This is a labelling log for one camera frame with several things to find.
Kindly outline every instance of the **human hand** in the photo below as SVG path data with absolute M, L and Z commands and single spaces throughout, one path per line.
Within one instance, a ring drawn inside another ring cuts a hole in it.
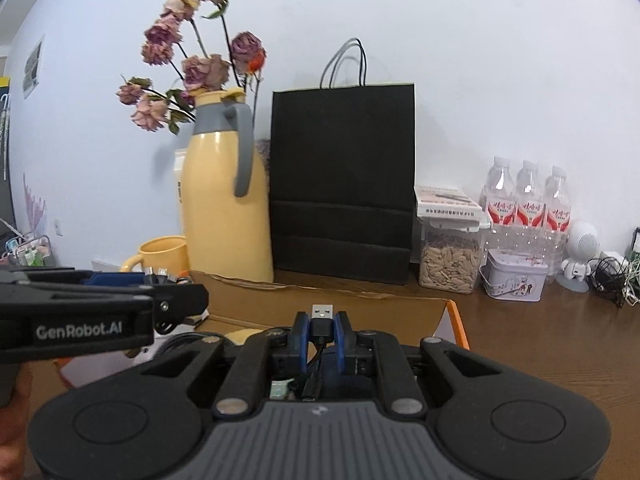
M 23 364 L 9 405 L 0 408 L 0 480 L 20 480 L 24 473 L 32 379 L 29 366 Z

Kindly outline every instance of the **wooden table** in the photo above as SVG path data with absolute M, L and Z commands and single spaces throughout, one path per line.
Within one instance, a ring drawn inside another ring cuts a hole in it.
M 276 281 L 296 285 L 446 297 L 458 305 L 471 349 L 593 400 L 604 410 L 612 441 L 598 480 L 638 480 L 640 465 L 640 309 L 618 309 L 591 293 L 545 285 L 539 303 L 356 282 L 295 272 Z

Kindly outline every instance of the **bottle cap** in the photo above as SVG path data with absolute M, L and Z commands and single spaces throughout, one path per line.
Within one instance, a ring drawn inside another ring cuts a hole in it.
M 522 167 L 525 170 L 536 171 L 536 172 L 538 171 L 538 165 L 535 162 L 531 162 L 530 160 L 523 160 Z
M 554 166 L 551 168 L 551 174 L 553 176 L 559 176 L 561 178 L 566 178 L 566 171 L 563 170 L 560 166 Z
M 504 156 L 494 156 L 494 166 L 509 167 L 509 159 Z

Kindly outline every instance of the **bottle label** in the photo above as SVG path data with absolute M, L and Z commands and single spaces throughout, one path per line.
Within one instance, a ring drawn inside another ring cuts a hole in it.
M 516 203 L 510 200 L 486 199 L 486 210 L 491 217 L 491 222 L 499 225 L 510 225 L 516 216 Z
M 565 208 L 556 208 L 546 212 L 545 227 L 553 229 L 553 231 L 566 231 L 569 227 L 569 217 L 571 210 Z
M 518 204 L 516 224 L 542 227 L 545 204 L 539 200 L 528 200 Z

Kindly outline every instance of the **black paper bag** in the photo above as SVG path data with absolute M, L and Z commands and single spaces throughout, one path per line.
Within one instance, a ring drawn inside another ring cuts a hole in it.
M 413 84 L 275 92 L 274 265 L 404 283 L 414 218 Z

